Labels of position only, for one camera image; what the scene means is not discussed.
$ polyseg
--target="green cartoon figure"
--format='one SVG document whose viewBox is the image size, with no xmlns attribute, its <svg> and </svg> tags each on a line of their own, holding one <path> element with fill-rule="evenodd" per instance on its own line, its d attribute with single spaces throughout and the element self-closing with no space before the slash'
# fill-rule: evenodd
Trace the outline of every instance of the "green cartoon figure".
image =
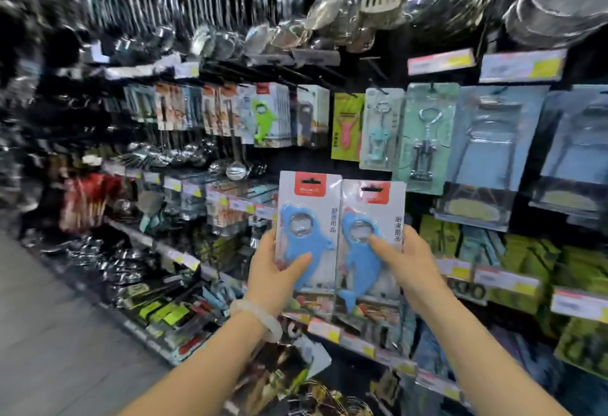
<svg viewBox="0 0 608 416">
<path fill-rule="evenodd" d="M 264 137 L 270 132 L 272 122 L 277 120 L 277 117 L 262 101 L 254 99 L 252 102 L 255 111 L 255 124 L 258 125 L 254 138 L 256 143 L 262 143 Z"/>
</svg>

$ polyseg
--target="blue shark bottle opener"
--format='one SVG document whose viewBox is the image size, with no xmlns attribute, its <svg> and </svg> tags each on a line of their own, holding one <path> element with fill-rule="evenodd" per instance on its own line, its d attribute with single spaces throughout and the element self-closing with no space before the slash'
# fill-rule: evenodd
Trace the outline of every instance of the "blue shark bottle opener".
<svg viewBox="0 0 608 416">
<path fill-rule="evenodd" d="M 352 312 L 356 299 L 376 283 L 380 274 L 382 261 L 367 241 L 371 234 L 380 235 L 377 225 L 371 219 L 353 212 L 344 213 L 342 231 L 350 245 L 346 255 L 346 268 L 350 270 L 354 265 L 354 289 L 341 289 L 338 296 L 344 299 L 348 312 Z"/>
<path fill-rule="evenodd" d="M 386 161 L 386 147 L 389 143 L 390 132 L 384 129 L 384 116 L 392 110 L 388 102 L 379 102 L 374 111 L 380 114 L 380 126 L 370 132 L 369 159 L 377 162 Z"/>
<path fill-rule="evenodd" d="M 308 252 L 313 255 L 313 261 L 295 282 L 295 289 L 299 291 L 317 270 L 323 251 L 334 249 L 334 244 L 321 233 L 319 223 L 309 209 L 285 205 L 281 219 L 287 235 L 285 260 L 291 263 Z"/>
</svg>

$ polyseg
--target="forearm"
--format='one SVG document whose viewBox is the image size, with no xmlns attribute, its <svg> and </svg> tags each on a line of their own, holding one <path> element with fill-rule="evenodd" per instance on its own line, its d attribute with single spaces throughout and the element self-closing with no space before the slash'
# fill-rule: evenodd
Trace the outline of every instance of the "forearm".
<svg viewBox="0 0 608 416">
<path fill-rule="evenodd" d="M 239 312 L 120 416 L 216 416 L 265 332 L 253 313 Z"/>
<path fill-rule="evenodd" d="M 566 412 L 449 290 L 420 314 L 430 326 L 479 416 L 566 416 Z"/>
</svg>

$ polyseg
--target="hand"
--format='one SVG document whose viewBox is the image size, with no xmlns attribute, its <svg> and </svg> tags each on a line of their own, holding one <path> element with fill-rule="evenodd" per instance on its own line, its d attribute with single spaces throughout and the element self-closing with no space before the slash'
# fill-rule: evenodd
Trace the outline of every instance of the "hand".
<svg viewBox="0 0 608 416">
<path fill-rule="evenodd" d="M 251 259 L 245 299 L 259 305 L 265 312 L 278 317 L 294 291 L 294 283 L 313 260 L 303 254 L 284 271 L 274 263 L 274 229 L 266 232 Z"/>
<path fill-rule="evenodd" d="M 370 246 L 389 266 L 395 280 L 414 310 L 423 313 L 428 301 L 442 292 L 451 291 L 439 274 L 429 245 L 410 226 L 403 227 L 401 252 L 377 236 L 370 236 Z"/>
</svg>

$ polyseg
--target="gray floor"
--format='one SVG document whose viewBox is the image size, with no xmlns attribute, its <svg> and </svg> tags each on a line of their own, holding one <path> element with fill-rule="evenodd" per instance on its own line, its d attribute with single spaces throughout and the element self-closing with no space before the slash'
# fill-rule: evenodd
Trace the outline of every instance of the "gray floor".
<svg viewBox="0 0 608 416">
<path fill-rule="evenodd" d="M 0 233 L 0 415 L 114 415 L 167 371 Z"/>
</svg>

